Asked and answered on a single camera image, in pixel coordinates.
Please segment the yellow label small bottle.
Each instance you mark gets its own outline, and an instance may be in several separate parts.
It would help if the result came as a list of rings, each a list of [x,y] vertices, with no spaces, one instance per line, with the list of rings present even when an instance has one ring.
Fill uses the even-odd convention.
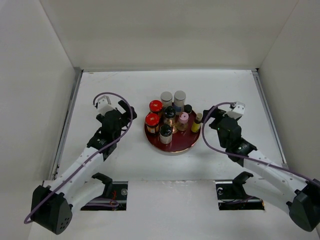
[[[202,118],[203,118],[202,113],[196,114],[195,119],[194,119],[192,126],[191,126],[191,129],[190,129],[192,133],[199,132],[199,130],[201,128],[201,124],[202,124]]]

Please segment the pink lid spice bottle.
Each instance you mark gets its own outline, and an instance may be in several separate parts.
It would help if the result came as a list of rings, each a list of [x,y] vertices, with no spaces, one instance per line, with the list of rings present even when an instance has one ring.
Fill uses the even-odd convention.
[[[184,132],[188,128],[189,114],[186,112],[182,112],[178,118],[176,123],[176,127],[178,131]]]

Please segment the silver lid bead jar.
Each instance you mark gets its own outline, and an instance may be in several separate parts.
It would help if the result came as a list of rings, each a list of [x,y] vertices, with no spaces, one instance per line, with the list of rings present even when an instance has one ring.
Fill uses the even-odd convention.
[[[169,91],[164,91],[160,95],[160,101],[162,102],[163,108],[167,108],[168,106],[172,106],[173,95]]]
[[[175,114],[180,115],[185,106],[186,93],[182,90],[178,90],[174,93],[173,108],[175,109]]]

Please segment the red lid sauce jar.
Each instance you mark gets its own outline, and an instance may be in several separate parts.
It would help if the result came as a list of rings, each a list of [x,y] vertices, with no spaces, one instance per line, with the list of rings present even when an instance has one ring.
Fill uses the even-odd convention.
[[[156,113],[149,113],[145,117],[146,133],[151,136],[159,134],[160,117]]]
[[[160,100],[152,100],[149,103],[150,113],[157,114],[159,117],[162,115],[163,103]]]

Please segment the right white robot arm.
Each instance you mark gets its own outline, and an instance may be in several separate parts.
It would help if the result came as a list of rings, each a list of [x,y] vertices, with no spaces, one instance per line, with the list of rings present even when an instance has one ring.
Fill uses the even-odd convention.
[[[312,232],[320,224],[320,182],[286,169],[268,159],[252,143],[242,137],[239,119],[245,113],[241,102],[228,102],[230,111],[219,105],[203,111],[202,123],[216,130],[220,149],[246,170],[232,181],[232,192],[238,198],[246,195],[262,199],[289,215],[301,229]]]

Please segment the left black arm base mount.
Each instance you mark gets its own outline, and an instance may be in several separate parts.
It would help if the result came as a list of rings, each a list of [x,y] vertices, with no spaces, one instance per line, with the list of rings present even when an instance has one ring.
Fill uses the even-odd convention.
[[[94,180],[104,184],[103,192],[94,197],[81,211],[126,211],[128,198],[128,181],[113,181],[110,177],[96,173]]]

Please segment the black cap pepper grinder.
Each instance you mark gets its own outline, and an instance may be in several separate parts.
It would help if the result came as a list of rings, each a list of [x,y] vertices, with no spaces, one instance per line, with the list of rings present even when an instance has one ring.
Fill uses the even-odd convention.
[[[176,120],[176,110],[173,106],[167,106],[163,112],[163,123],[173,126]]]

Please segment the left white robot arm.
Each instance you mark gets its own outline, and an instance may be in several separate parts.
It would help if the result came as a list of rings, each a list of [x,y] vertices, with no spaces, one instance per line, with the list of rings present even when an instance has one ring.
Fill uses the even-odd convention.
[[[66,230],[76,211],[96,197],[105,200],[112,195],[113,180],[98,168],[116,149],[137,114],[124,98],[118,102],[124,112],[112,107],[105,95],[93,103],[98,110],[96,118],[100,128],[64,173],[49,185],[39,185],[33,191],[25,224],[34,222],[59,235]]]

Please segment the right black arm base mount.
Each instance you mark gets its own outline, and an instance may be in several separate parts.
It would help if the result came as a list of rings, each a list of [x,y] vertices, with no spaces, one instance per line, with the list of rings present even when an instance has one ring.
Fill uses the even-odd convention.
[[[220,211],[265,210],[264,201],[248,195],[243,185],[254,175],[242,172],[234,179],[218,180],[215,182],[218,209]]]

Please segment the black cap white salt bottle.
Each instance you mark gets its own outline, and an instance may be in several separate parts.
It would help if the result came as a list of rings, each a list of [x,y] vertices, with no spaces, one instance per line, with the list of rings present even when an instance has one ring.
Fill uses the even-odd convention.
[[[163,124],[159,130],[159,140],[162,144],[167,145],[172,142],[173,130],[169,124]]]

